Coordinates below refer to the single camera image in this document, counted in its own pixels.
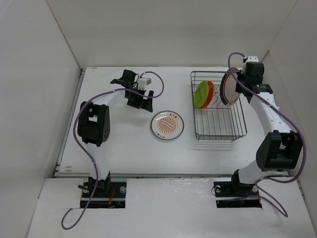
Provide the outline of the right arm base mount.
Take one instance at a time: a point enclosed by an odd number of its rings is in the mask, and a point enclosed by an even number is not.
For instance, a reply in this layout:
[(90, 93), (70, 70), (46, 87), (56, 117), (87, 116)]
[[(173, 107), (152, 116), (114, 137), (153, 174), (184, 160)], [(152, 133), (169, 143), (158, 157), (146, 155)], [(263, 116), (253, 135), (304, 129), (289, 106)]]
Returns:
[(232, 181), (215, 180), (211, 189), (217, 208), (262, 208), (254, 184), (233, 185)]

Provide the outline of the white plate green rim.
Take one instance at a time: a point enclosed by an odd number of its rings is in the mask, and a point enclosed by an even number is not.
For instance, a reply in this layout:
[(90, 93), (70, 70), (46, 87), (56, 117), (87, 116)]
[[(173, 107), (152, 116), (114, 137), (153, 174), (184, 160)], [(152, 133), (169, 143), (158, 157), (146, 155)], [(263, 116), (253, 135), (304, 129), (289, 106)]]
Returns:
[(220, 84), (220, 99), (222, 101), (222, 103), (229, 107), (234, 105), (238, 99), (240, 98), (240, 93), (236, 92), (236, 80), (234, 79), (234, 76), (237, 77), (237, 72), (239, 71), (237, 68), (232, 67), (231, 71), (228, 70), (222, 80), (221, 80), (221, 84)]

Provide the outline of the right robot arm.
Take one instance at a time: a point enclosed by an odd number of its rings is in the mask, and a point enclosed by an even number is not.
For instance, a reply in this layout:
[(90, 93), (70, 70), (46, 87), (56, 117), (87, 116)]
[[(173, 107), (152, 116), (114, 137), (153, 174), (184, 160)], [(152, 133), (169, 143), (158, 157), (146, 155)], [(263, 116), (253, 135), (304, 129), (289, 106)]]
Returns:
[(229, 183), (230, 192), (241, 195), (247, 186), (275, 172), (296, 167), (303, 141), (298, 132), (286, 123), (275, 103), (273, 90), (263, 84), (264, 65), (255, 57), (245, 59), (237, 72), (236, 92), (243, 94), (255, 110), (264, 130), (265, 138), (256, 152), (256, 158), (248, 166), (236, 170)]

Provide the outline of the white plate sunburst pattern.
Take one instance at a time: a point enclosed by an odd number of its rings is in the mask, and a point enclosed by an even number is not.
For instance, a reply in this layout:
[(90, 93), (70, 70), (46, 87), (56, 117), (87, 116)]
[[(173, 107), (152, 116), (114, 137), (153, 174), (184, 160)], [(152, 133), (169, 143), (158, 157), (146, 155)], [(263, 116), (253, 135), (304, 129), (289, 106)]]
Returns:
[(173, 141), (183, 133), (184, 120), (174, 111), (161, 111), (152, 118), (150, 129), (156, 138)]

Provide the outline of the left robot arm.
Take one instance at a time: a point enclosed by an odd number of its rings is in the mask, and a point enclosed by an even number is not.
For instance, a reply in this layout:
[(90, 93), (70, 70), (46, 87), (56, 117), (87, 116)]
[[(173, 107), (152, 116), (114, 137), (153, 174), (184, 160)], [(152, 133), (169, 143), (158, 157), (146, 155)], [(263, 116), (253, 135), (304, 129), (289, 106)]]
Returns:
[(131, 70), (124, 70), (119, 79), (114, 79), (105, 93), (94, 96), (87, 102), (82, 102), (76, 117), (73, 135), (80, 147), (92, 161), (88, 178), (88, 189), (94, 190), (98, 196), (104, 197), (110, 193), (110, 168), (105, 158), (104, 143), (110, 136), (110, 110), (122, 99), (127, 99), (127, 105), (153, 112), (154, 92), (146, 92), (151, 79), (139, 76)]

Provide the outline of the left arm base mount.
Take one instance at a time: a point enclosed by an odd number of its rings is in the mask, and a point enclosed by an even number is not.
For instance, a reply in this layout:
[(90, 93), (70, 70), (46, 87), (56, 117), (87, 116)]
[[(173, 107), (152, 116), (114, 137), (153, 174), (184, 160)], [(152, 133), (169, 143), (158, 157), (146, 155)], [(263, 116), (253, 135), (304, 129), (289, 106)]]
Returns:
[(116, 181), (111, 182), (106, 190), (97, 188), (89, 203), (94, 186), (90, 186), (88, 181), (84, 182), (83, 185), (78, 185), (82, 190), (80, 208), (84, 208), (88, 203), (88, 208), (91, 209), (123, 209), (126, 205), (126, 186), (126, 182)]

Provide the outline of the orange plate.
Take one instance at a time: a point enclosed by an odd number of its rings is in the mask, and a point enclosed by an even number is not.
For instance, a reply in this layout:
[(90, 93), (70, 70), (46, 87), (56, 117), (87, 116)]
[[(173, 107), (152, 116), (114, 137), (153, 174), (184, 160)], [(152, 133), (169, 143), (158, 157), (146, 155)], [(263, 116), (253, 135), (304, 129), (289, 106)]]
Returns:
[(208, 81), (208, 86), (209, 86), (209, 91), (208, 91), (208, 96), (204, 104), (202, 105), (202, 108), (206, 108), (212, 101), (213, 96), (214, 96), (214, 84), (211, 81)]

